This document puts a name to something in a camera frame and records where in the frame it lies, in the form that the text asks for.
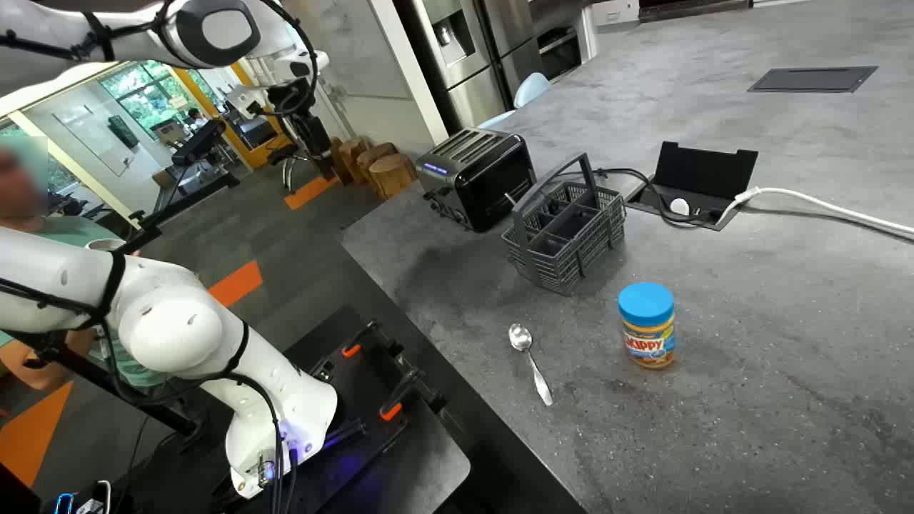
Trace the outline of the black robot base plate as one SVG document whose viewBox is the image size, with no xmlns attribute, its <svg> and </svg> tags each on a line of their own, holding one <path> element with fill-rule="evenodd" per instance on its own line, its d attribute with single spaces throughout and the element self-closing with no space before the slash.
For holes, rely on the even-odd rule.
<svg viewBox="0 0 914 514">
<path fill-rule="evenodd" d="M 229 481 L 272 514 L 432 514 L 470 476 L 419 376 L 375 326 L 312 368 L 249 332 L 220 381 L 235 411 Z"/>
</svg>

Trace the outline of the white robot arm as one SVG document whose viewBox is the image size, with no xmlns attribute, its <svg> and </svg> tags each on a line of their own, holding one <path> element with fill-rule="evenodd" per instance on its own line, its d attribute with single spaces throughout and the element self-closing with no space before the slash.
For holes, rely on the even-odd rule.
<svg viewBox="0 0 914 514">
<path fill-rule="evenodd" d="M 218 68 L 249 57 L 302 95 L 320 78 L 320 51 L 283 0 L 155 0 L 129 12 L 2 0 L 0 27 L 2 54 L 38 64 L 16 81 L 23 88 L 52 85 L 82 64 L 126 61 Z M 100 326 L 142 368 L 229 406 L 225 462 L 239 498 L 322 451 L 338 392 L 215 299 L 195 272 L 2 226 L 0 276 L 5 334 L 32 344 Z"/>
</svg>

